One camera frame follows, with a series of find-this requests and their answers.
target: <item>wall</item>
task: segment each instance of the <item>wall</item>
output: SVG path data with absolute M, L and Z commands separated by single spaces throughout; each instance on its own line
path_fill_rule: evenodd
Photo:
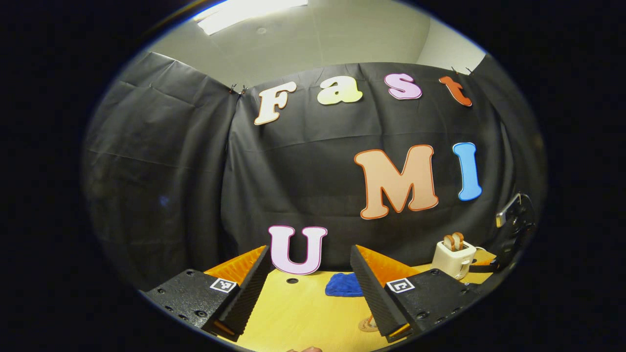
M 426 13 L 396 1 L 309 0 L 308 6 L 251 18 L 211 36 L 190 21 L 148 50 L 227 86 L 237 83 L 240 90 L 317 67 L 415 63 L 429 28 Z
M 431 18 L 426 43 L 416 63 L 469 73 L 485 57 L 485 51 L 447 25 Z

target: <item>screw hole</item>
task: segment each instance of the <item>screw hole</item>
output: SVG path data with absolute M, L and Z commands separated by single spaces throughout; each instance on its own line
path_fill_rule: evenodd
M 418 314 L 417 319 L 422 320 L 422 319 L 426 319 L 427 317 L 428 317 L 428 312 L 423 311 Z

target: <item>cutout letter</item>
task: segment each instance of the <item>cutout letter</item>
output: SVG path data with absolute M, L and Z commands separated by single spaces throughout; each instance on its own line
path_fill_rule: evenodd
M 459 157 L 461 162 L 461 176 L 463 177 L 463 188 L 459 192 L 459 199 L 462 201 L 477 198 L 483 189 L 478 185 L 478 172 L 476 171 L 476 146 L 474 143 L 457 143 L 452 147 L 452 151 Z
M 385 84 L 390 86 L 389 94 L 395 99 L 417 99 L 422 96 L 422 90 L 414 85 L 413 78 L 405 73 L 393 73 L 385 76 Z
M 278 120 L 280 113 L 274 110 L 274 105 L 278 105 L 281 109 L 284 108 L 287 105 L 286 91 L 293 93 L 295 88 L 295 82 L 289 82 L 260 92 L 261 106 L 259 107 L 259 116 L 254 120 L 254 124 L 263 125 Z
M 295 275 L 308 275 L 319 268 L 322 261 L 322 237 L 328 234 L 323 227 L 305 227 L 302 234 L 307 237 L 307 260 L 297 264 L 289 259 L 289 239 L 295 230 L 289 226 L 272 226 L 269 228 L 272 235 L 272 263 L 276 269 Z
M 434 194 L 433 170 L 430 145 L 415 145 L 409 149 L 404 169 L 399 173 L 387 154 L 382 150 L 366 150 L 354 157 L 354 162 L 363 168 L 366 187 L 366 208 L 361 211 L 363 219 L 378 219 L 387 216 L 389 208 L 382 204 L 382 193 L 389 199 L 393 209 L 399 213 L 404 209 L 411 189 L 413 199 L 409 209 L 414 212 L 430 209 L 439 203 Z
M 471 106 L 471 100 L 465 97 L 463 93 L 461 93 L 463 87 L 459 83 L 453 81 L 452 78 L 448 76 L 441 77 L 439 79 L 439 82 L 442 82 L 446 85 L 446 87 L 448 87 L 448 90 L 450 91 L 454 99 L 459 102 L 459 104 Z
M 323 105 L 331 105 L 343 101 L 354 103 L 363 96 L 356 86 L 356 80 L 350 76 L 337 76 L 329 78 L 319 85 L 322 91 L 317 95 L 317 101 Z

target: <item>blue cloth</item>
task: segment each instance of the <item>blue cloth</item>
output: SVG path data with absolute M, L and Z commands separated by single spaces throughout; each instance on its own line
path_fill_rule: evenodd
M 354 273 L 342 274 L 338 272 L 331 277 L 328 285 L 326 285 L 326 296 L 363 297 L 363 291 Z

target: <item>ceiling light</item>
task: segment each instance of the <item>ceiling light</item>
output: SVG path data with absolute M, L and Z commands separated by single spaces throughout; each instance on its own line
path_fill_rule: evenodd
M 197 14 L 193 20 L 211 35 L 249 18 L 308 5 L 309 0 L 226 0 Z

